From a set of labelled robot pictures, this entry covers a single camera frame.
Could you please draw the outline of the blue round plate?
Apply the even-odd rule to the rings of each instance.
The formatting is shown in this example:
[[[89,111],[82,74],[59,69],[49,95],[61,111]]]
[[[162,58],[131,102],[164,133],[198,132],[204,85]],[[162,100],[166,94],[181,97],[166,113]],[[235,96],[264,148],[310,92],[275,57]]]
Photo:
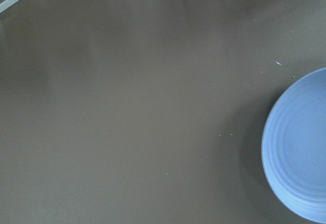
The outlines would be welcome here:
[[[292,84],[264,126],[261,160],[274,195],[296,215],[325,223],[325,69]]]

